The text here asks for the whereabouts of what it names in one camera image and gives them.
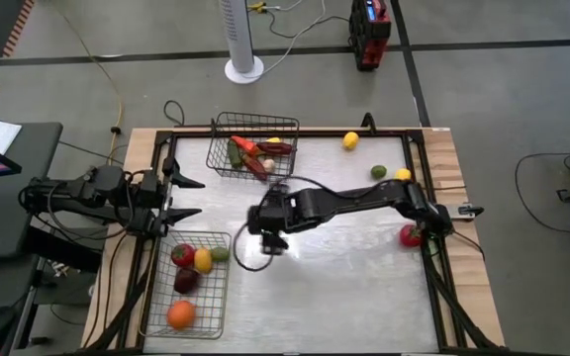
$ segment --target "red power tool battery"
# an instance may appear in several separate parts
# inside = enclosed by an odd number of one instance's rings
[[[357,69],[377,68],[391,37],[391,17],[384,0],[353,0],[348,28]]]

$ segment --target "white tower fan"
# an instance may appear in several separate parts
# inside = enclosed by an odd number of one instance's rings
[[[230,60],[226,76],[237,84],[255,82],[263,73],[263,62],[252,54],[252,38],[245,0],[219,0],[224,18]]]

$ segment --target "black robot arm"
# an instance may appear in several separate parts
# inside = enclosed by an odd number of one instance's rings
[[[136,175],[142,176],[138,183],[133,182]],[[201,212],[168,208],[172,204],[168,196],[170,185],[204,187],[182,176],[176,163],[164,175],[160,181],[151,170],[131,173],[104,165],[92,167],[73,180],[33,178],[21,191],[20,203],[33,214],[71,212],[106,223],[120,223],[129,233],[164,236],[170,224]]]
[[[328,188],[308,188],[288,193],[287,186],[272,187],[261,204],[250,207],[247,229],[263,235],[263,253],[281,254],[287,243],[279,232],[294,233],[326,223],[339,214],[384,207],[395,208],[431,234],[452,232],[447,209],[428,201],[418,183],[388,180],[373,187],[334,192]]]

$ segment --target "white cable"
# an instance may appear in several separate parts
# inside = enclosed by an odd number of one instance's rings
[[[292,39],[292,42],[289,44],[289,47],[287,48],[287,50],[285,51],[285,54],[283,54],[283,56],[281,56],[274,64],[270,65],[269,68],[263,70],[263,72],[258,74],[258,75],[245,76],[245,75],[241,74],[241,76],[243,78],[247,78],[247,79],[258,78],[258,77],[265,75],[265,73],[274,69],[278,64],[280,64],[285,59],[285,57],[287,57],[287,54],[289,54],[289,52],[294,47],[294,44],[296,43],[296,40],[298,39],[298,37],[301,36],[302,34],[304,34],[305,32],[307,32],[308,30],[310,30],[313,26],[315,26],[325,16],[325,14],[327,13],[327,7],[325,6],[325,0],[321,0],[321,3],[323,4],[323,13],[321,14],[321,16],[319,16],[316,20],[314,20],[314,22],[310,26],[306,27],[305,29],[301,30],[301,32],[296,34],[296,36]]]
[[[278,11],[290,11],[290,10],[292,10],[293,8],[295,8],[295,7],[297,7],[298,5],[300,5],[300,3],[302,3],[302,2],[303,2],[303,0],[298,0],[296,3],[294,3],[294,5],[292,5],[292,6],[288,7],[288,8],[285,8],[285,9],[281,8],[280,6],[274,6],[274,9],[275,9],[275,10],[278,10]]]

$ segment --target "green lime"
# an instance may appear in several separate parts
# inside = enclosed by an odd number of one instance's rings
[[[215,262],[228,261],[230,258],[230,252],[225,247],[215,247],[210,250],[210,254]]]
[[[386,175],[386,167],[383,165],[376,165],[371,168],[371,177],[373,179],[382,179]]]

